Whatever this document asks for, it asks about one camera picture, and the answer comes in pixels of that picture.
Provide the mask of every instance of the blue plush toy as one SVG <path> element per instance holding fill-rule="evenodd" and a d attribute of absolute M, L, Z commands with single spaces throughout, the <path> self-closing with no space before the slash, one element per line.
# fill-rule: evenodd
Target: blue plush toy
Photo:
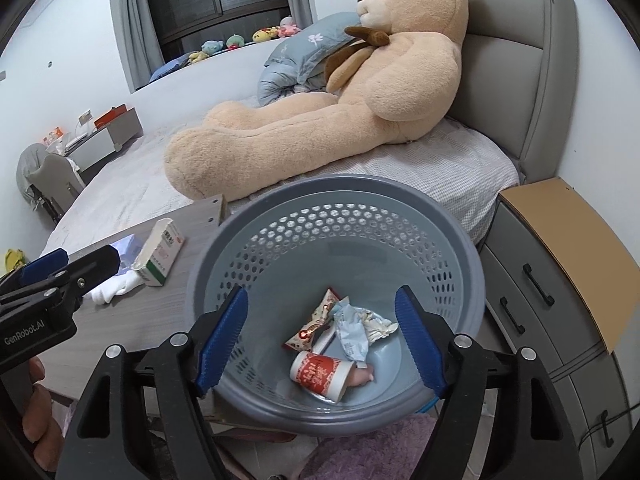
<path fill-rule="evenodd" d="M 208 56 L 213 56 L 215 53 L 220 52 L 225 47 L 224 41 L 205 41 L 202 44 L 202 51 Z"/>

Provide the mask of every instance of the white flower pattern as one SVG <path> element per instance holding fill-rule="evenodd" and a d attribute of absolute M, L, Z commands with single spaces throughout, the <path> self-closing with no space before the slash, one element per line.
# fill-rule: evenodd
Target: white flower pattern
<path fill-rule="evenodd" d="M 309 36 L 309 42 L 313 43 L 315 46 L 318 46 L 318 43 L 322 40 L 324 40 L 322 34 L 312 34 Z"/>

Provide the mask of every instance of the teddy bear's head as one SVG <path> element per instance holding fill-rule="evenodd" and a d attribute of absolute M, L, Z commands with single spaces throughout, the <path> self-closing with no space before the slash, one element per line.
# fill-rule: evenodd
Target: teddy bear's head
<path fill-rule="evenodd" d="M 364 27 L 396 32 L 440 32 L 462 44 L 468 20 L 467 0 L 358 0 Z"/>

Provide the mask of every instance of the metal bolt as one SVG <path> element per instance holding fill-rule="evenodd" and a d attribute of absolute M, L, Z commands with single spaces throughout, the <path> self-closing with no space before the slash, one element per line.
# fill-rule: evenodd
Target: metal bolt
<path fill-rule="evenodd" d="M 118 357 L 122 349 L 120 345 L 111 345 L 107 348 L 107 351 L 104 353 L 109 359 L 113 359 L 114 357 Z"/>
<path fill-rule="evenodd" d="M 460 348 L 469 348 L 472 344 L 471 338 L 468 335 L 464 334 L 457 335 L 453 339 L 453 342 Z"/>
<path fill-rule="evenodd" d="M 524 347 L 520 353 L 527 361 L 535 361 L 536 357 L 538 357 L 538 354 L 536 354 L 536 351 L 533 348 Z"/>
<path fill-rule="evenodd" d="M 184 332 L 178 332 L 177 334 L 173 334 L 171 339 L 169 339 L 169 343 L 172 346 L 183 346 L 187 344 L 189 340 L 189 336 L 187 336 Z"/>

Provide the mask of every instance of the gray headboard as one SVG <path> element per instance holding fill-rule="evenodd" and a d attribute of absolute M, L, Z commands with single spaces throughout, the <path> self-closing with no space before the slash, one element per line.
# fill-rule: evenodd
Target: gray headboard
<path fill-rule="evenodd" d="M 482 132 L 527 182 L 556 173 L 578 68 L 574 0 L 469 0 L 449 115 Z"/>

